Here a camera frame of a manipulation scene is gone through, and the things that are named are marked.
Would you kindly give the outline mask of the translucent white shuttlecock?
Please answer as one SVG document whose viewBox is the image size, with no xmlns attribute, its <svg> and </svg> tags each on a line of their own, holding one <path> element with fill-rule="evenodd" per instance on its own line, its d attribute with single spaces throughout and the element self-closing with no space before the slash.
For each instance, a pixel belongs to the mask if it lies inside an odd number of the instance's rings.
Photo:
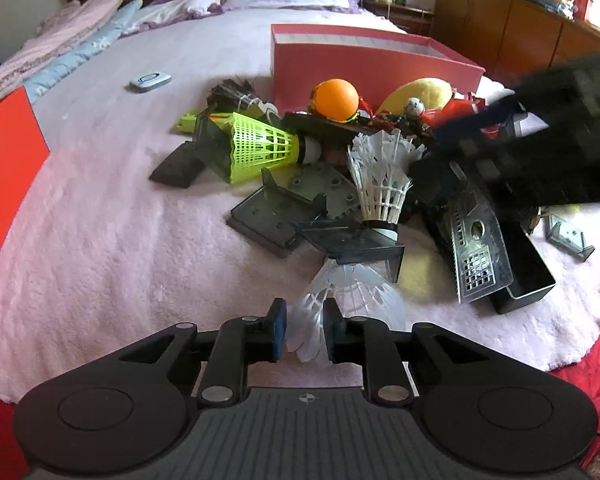
<svg viewBox="0 0 600 480">
<path fill-rule="evenodd" d="M 400 292 L 371 266 L 327 259 L 288 308 L 286 346 L 303 363 L 329 367 L 323 330 L 323 304 L 333 299 L 345 318 L 377 318 L 404 330 L 406 307 Z"/>
</svg>

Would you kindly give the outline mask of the yellow dog plush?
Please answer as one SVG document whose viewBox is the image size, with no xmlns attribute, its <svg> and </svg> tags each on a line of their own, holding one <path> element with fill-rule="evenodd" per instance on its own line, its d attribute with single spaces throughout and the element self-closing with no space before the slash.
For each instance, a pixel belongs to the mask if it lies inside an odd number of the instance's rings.
<svg viewBox="0 0 600 480">
<path fill-rule="evenodd" d="M 419 99 L 425 110 L 438 110 L 454 96 L 453 87 L 434 77 L 415 79 L 391 92 L 378 107 L 378 113 L 401 114 L 411 98 Z"/>
</svg>

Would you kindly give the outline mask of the white feather shuttlecock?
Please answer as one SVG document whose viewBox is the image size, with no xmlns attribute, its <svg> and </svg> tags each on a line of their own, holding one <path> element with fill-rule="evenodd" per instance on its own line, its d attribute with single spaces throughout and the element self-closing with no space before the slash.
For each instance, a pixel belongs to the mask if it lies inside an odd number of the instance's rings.
<svg viewBox="0 0 600 480">
<path fill-rule="evenodd" d="M 358 191 L 363 224 L 389 240 L 398 240 L 398 222 L 413 186 L 408 172 L 426 148 L 400 130 L 359 133 L 348 147 L 348 166 Z"/>
</svg>

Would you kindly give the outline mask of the orange ball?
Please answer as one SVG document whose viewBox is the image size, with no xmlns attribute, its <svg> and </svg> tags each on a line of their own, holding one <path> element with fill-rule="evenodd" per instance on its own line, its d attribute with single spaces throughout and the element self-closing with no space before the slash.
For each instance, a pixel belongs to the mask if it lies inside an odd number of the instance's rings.
<svg viewBox="0 0 600 480">
<path fill-rule="evenodd" d="M 360 96 L 349 81 L 332 78 L 314 87 L 309 99 L 309 112 L 333 122 L 350 122 L 358 116 Z"/>
</svg>

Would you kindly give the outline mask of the black metal io shield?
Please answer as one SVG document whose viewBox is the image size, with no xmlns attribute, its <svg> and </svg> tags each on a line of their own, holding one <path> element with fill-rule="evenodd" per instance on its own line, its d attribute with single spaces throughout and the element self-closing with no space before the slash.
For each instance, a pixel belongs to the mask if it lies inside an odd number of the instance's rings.
<svg viewBox="0 0 600 480">
<path fill-rule="evenodd" d="M 457 297 L 470 304 L 512 284 L 514 276 L 491 201 L 457 162 L 450 167 L 460 181 L 448 200 Z"/>
</svg>

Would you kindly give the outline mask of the black wedge block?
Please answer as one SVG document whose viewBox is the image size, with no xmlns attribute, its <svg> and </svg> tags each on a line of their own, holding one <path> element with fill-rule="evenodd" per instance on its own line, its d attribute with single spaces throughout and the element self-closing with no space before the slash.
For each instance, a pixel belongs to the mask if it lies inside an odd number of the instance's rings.
<svg viewBox="0 0 600 480">
<path fill-rule="evenodd" d="M 178 146 L 150 174 L 149 180 L 171 188 L 189 188 L 206 165 L 198 158 L 193 141 Z"/>
</svg>

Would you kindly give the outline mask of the green plastic shuttlecock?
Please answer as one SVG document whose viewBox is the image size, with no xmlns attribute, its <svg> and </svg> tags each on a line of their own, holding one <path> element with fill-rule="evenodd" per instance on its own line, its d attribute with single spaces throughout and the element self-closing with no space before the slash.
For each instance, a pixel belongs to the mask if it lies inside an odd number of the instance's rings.
<svg viewBox="0 0 600 480">
<path fill-rule="evenodd" d="M 289 133 L 243 114 L 208 113 L 197 116 L 193 135 L 195 154 L 228 183 L 259 177 L 262 169 L 312 165 L 321 158 L 321 143 Z"/>
</svg>

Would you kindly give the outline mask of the pink storage box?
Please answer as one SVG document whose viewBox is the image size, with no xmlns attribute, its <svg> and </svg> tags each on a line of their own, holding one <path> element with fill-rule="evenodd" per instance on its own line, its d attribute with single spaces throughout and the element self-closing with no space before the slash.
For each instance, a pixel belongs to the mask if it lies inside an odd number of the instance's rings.
<svg viewBox="0 0 600 480">
<path fill-rule="evenodd" d="M 304 110 L 320 82 L 349 81 L 372 107 L 402 84 L 437 77 L 475 92 L 484 68 L 430 37 L 362 27 L 274 24 L 273 101 L 283 112 Z"/>
</svg>

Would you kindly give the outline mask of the green orange toy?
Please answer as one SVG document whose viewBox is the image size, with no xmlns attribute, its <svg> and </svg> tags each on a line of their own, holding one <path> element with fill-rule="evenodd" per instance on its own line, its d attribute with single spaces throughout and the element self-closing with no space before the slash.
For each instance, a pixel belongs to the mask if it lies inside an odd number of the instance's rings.
<svg viewBox="0 0 600 480">
<path fill-rule="evenodd" d="M 175 131 L 183 134 L 193 134 L 196 127 L 198 115 L 194 112 L 184 114 L 178 123 L 174 126 Z M 230 119 L 230 113 L 212 113 L 211 120 L 220 127 L 223 127 Z"/>
</svg>

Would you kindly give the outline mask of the black feather shuttlecock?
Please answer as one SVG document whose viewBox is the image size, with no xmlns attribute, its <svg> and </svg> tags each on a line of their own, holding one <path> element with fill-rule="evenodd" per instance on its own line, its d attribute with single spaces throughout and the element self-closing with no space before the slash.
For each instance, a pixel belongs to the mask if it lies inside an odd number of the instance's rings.
<svg viewBox="0 0 600 480">
<path fill-rule="evenodd" d="M 207 104 L 217 112 L 236 112 L 254 119 L 279 119 L 277 107 L 263 101 L 248 80 L 223 79 L 210 91 Z"/>
</svg>

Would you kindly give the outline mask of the small white blue device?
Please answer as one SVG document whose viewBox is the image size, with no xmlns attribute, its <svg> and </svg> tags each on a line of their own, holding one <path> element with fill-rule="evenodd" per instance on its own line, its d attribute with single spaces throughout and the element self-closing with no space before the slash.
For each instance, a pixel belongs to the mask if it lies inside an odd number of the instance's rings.
<svg viewBox="0 0 600 480">
<path fill-rule="evenodd" d="M 152 72 L 132 79 L 129 89 L 138 93 L 145 93 L 165 86 L 172 80 L 172 76 L 163 72 Z"/>
</svg>

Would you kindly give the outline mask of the red box lid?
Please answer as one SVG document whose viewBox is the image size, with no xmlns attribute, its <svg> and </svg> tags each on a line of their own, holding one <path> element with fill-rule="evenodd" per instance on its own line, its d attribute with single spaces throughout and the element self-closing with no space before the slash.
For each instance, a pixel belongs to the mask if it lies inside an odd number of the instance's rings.
<svg viewBox="0 0 600 480">
<path fill-rule="evenodd" d="M 0 251 L 49 154 L 27 93 L 19 88 L 0 101 Z"/>
</svg>

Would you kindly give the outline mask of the light blue floral quilt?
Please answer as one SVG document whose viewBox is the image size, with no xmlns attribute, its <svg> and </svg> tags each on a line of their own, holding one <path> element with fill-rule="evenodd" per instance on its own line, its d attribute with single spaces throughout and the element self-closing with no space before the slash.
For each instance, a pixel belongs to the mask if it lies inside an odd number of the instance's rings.
<svg viewBox="0 0 600 480">
<path fill-rule="evenodd" d="M 143 0 L 132 0 L 122 6 L 101 29 L 27 78 L 22 86 L 30 104 L 33 105 L 80 66 L 111 47 L 121 37 L 143 3 Z"/>
</svg>

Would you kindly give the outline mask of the pink checked quilt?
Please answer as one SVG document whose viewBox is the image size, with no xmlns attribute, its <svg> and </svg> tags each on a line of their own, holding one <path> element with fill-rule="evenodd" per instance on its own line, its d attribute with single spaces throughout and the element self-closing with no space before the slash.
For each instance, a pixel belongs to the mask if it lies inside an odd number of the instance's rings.
<svg viewBox="0 0 600 480">
<path fill-rule="evenodd" d="M 0 101 L 23 81 L 54 58 L 68 52 L 104 26 L 125 0 L 76 0 L 74 13 L 53 24 L 40 36 L 27 40 L 22 48 L 0 65 Z"/>
</svg>

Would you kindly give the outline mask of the smoky clear plastic bracket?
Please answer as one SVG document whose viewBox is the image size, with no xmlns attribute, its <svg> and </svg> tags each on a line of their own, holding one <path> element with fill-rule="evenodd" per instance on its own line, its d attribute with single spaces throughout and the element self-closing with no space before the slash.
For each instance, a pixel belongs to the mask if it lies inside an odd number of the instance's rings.
<svg viewBox="0 0 600 480">
<path fill-rule="evenodd" d="M 280 258 L 299 245 L 292 222 L 320 220 L 327 216 L 327 200 L 318 193 L 313 200 L 279 186 L 271 171 L 261 170 L 262 186 L 235 206 L 226 224 Z"/>
</svg>

